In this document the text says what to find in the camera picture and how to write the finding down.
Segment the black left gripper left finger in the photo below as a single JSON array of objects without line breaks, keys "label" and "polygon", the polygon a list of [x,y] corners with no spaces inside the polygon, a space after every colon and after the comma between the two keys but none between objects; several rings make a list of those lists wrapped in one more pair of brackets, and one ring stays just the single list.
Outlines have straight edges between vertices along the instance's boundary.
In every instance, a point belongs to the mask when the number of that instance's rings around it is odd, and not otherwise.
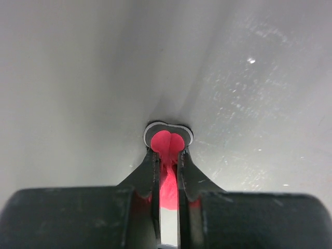
[{"label": "black left gripper left finger", "polygon": [[159,166],[148,150],[117,186],[18,190],[1,211],[1,248],[156,248]]}]

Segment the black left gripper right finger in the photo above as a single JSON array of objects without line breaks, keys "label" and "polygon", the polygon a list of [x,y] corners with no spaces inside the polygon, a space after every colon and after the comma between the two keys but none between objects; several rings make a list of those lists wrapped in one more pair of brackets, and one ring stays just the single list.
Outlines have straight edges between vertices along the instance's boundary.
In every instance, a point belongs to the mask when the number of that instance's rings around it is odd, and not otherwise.
[{"label": "black left gripper right finger", "polygon": [[331,217],[314,196],[226,192],[178,157],[179,248],[331,248]]}]

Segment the red whiteboard eraser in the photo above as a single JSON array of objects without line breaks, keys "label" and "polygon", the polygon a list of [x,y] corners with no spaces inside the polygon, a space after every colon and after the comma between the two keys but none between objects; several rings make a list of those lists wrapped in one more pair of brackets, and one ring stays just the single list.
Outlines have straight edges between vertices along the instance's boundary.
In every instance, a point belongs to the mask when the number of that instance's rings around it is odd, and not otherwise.
[{"label": "red whiteboard eraser", "polygon": [[143,141],[160,159],[160,207],[175,211],[178,209],[178,155],[193,142],[193,132],[182,124],[153,121],[145,128]]}]

